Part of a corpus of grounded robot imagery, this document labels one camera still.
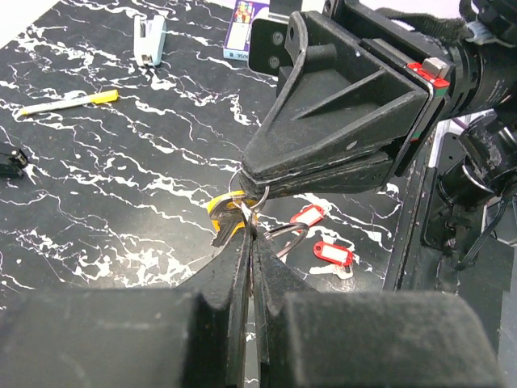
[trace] yellow key tag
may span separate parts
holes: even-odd
[[[221,225],[217,220],[221,214],[231,214],[231,213],[240,213],[241,210],[235,206],[234,201],[239,203],[241,200],[245,198],[245,193],[240,190],[237,192],[229,192],[223,194],[222,196],[218,196],[208,202],[207,212],[210,215],[210,219],[212,220],[213,228],[216,232],[221,230]],[[248,206],[254,206],[257,204],[256,200],[245,200]],[[241,228],[244,228],[244,222],[240,222],[235,229],[233,229],[232,236],[237,233],[237,231]]]

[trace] yellow plastic piece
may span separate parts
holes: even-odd
[[[218,197],[214,198],[213,200],[208,202],[208,205],[207,205],[207,212],[208,212],[208,214],[210,214],[212,212],[213,207],[215,205],[217,205],[219,203],[219,201],[224,200],[224,199],[228,198],[229,196],[243,196],[243,195],[244,195],[244,192],[241,190],[241,191],[238,191],[238,192],[226,193],[226,194],[223,194],[222,196],[218,196]],[[246,203],[249,206],[253,206],[253,205],[255,205],[257,203],[257,201],[256,200],[247,200]],[[219,221],[212,220],[212,224],[213,224],[213,229],[215,229],[216,232],[219,232],[219,230],[221,230],[221,227],[219,225]],[[235,229],[233,230],[232,236],[234,234],[236,234],[239,229],[244,228],[244,227],[245,227],[244,222],[241,222],[240,224],[238,224],[235,227]]]
[[[116,101],[119,98],[119,91],[117,89],[113,91],[103,91],[95,95],[89,95],[92,103],[110,103]]]

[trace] key tag label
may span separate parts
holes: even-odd
[[[332,264],[337,264],[342,267],[349,267],[348,269],[351,272],[351,265],[354,262],[354,254],[346,249],[345,247],[340,247],[338,245],[332,245],[327,242],[317,242],[314,245],[314,254],[319,259],[328,261]]]
[[[325,210],[318,205],[310,205],[291,218],[291,223],[301,222],[314,226],[325,218]]]

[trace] black marble table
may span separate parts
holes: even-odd
[[[167,21],[163,62],[140,69],[132,18],[155,14]],[[175,287],[216,255],[205,206],[275,98],[274,79],[222,59],[230,16],[201,0],[63,0],[0,51],[0,141],[32,161],[24,179],[0,181],[2,309],[31,289]],[[111,104],[19,115],[110,89]],[[380,290],[406,191],[404,178],[385,192],[271,200],[259,220],[270,229],[323,206],[287,264],[322,291]],[[351,279],[314,256],[322,239],[354,251]]]

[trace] purple box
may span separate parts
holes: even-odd
[[[248,60],[250,55],[251,24],[259,14],[267,16],[269,12],[269,4],[264,3],[264,0],[261,1],[237,0],[235,2],[223,51],[226,59]]]

